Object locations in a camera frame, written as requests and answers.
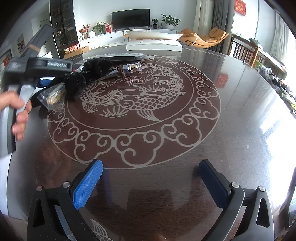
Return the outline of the wooden chair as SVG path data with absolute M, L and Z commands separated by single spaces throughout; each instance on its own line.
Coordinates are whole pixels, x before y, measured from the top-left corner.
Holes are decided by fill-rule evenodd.
M 258 54 L 258 47 L 238 35 L 231 35 L 228 55 L 253 67 Z

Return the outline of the cardboard box on floor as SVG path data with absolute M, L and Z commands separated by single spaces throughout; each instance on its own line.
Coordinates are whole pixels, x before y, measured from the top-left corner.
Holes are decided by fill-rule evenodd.
M 64 59 L 69 59 L 89 51 L 89 46 L 75 49 L 74 46 L 65 49 Z

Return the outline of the red wall hanging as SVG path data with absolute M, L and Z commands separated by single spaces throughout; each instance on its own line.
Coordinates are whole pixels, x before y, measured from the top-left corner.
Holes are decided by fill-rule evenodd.
M 246 3 L 242 0 L 235 0 L 234 9 L 242 16 L 246 15 Z

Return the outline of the black keyboard box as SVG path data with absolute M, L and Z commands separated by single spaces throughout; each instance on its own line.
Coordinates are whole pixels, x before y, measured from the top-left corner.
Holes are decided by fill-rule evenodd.
M 134 61 L 145 60 L 147 56 L 145 54 L 138 53 L 119 53 L 119 54 L 104 54 L 99 57 L 100 59 L 109 61 Z

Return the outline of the clear bag of sticks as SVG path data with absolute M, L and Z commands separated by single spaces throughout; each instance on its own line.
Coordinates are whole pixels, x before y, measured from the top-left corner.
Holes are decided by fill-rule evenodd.
M 65 84 L 59 83 L 42 91 L 37 99 L 49 111 L 61 111 L 64 108 L 66 94 Z

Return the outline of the white tv cabinet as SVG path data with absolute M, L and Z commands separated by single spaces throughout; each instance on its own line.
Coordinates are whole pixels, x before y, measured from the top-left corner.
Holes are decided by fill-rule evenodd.
M 169 29 L 135 29 L 135 31 L 142 32 L 157 32 L 157 33 L 167 33 L 176 34 L 177 30 Z M 79 46 L 81 48 L 88 46 L 89 49 L 96 49 L 104 46 L 117 46 L 124 45 L 129 41 L 127 37 L 127 31 L 117 31 L 112 33 L 106 33 L 101 35 L 96 35 L 94 37 L 86 38 L 84 40 L 79 40 Z

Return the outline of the orange lounge chair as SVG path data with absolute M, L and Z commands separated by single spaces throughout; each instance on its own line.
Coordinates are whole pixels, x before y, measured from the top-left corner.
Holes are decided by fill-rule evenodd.
M 181 34 L 181 37 L 179 37 L 178 41 L 187 46 L 203 49 L 218 45 L 229 36 L 227 32 L 218 28 L 212 28 L 208 35 L 205 36 L 199 36 L 189 28 L 182 30 L 179 34 Z

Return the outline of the white flat box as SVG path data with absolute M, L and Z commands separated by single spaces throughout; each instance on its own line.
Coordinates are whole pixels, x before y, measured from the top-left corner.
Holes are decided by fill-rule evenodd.
M 165 50 L 182 51 L 182 45 L 175 40 L 130 40 L 126 44 L 127 51 L 135 50 Z

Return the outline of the red flower vase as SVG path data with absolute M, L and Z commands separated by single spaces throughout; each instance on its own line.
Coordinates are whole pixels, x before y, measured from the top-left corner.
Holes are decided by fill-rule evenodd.
M 83 27 L 79 29 L 79 33 L 83 36 L 83 39 L 88 38 L 89 29 L 90 29 L 90 24 L 83 25 Z

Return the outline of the green potted plant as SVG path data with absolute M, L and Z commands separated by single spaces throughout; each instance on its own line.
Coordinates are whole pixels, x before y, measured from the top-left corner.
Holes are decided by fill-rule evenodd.
M 181 22 L 181 20 L 177 17 L 172 17 L 171 15 L 164 15 L 162 14 L 162 18 L 161 21 L 164 22 L 166 24 L 166 28 L 172 30 L 175 26 L 179 25 L 179 22 Z

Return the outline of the black velvet pouch right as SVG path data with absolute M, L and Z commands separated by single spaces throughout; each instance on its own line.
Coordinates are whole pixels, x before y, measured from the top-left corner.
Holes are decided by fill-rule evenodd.
M 107 75 L 112 66 L 109 60 L 90 59 L 84 63 L 80 73 L 87 83 L 91 83 Z

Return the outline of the glass perfume bottle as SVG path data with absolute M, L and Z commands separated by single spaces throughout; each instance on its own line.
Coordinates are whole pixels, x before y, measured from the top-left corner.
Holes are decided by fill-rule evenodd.
M 125 77 L 127 74 L 139 72 L 142 70 L 141 63 L 121 64 L 117 67 L 119 76 Z

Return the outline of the black flat television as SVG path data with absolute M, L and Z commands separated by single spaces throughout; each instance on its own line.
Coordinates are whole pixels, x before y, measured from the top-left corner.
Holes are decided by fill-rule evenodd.
M 129 9 L 111 13 L 113 29 L 147 27 L 150 25 L 150 9 Z

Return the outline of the dark bookshelf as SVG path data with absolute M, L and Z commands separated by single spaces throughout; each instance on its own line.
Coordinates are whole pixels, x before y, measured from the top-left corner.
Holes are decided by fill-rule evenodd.
M 49 1 L 51 25 L 56 29 L 54 39 L 60 58 L 64 58 L 65 49 L 79 43 L 74 22 L 73 1 Z

